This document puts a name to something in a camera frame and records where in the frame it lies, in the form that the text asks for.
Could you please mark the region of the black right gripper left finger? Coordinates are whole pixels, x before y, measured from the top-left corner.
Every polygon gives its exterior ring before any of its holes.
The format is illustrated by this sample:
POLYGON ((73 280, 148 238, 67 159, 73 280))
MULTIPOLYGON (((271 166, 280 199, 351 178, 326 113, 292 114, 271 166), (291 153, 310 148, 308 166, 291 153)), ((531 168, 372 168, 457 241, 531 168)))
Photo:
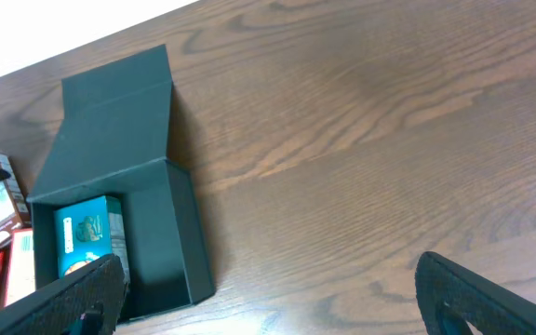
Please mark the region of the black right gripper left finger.
POLYGON ((0 311, 0 334, 112 334, 127 287, 121 262, 105 255, 0 311))

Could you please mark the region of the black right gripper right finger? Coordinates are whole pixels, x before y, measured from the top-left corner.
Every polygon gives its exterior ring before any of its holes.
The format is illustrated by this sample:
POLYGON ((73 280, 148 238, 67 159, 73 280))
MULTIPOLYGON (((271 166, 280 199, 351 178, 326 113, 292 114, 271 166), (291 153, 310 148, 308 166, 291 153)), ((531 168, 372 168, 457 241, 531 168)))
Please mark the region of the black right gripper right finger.
POLYGON ((415 272, 417 303, 429 334, 536 334, 536 304, 433 251, 415 272))

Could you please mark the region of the teal cookies box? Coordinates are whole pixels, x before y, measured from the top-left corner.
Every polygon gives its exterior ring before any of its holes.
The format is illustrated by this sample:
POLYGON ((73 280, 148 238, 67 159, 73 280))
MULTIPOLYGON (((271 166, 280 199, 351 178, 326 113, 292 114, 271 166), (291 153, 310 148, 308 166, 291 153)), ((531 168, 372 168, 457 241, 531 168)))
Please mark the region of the teal cookies box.
POLYGON ((113 253, 120 259, 124 282, 130 283, 124 221, 117 198, 102 195, 60 208, 53 219, 59 277, 113 253))

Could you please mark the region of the orange snack box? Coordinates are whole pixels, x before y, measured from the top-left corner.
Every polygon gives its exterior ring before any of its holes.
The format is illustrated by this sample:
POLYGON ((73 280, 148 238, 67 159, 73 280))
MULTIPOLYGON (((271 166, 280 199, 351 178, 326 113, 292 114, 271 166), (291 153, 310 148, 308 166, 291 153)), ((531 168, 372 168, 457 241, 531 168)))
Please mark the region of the orange snack box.
POLYGON ((33 230, 15 231, 0 274, 0 310, 35 291, 33 230))

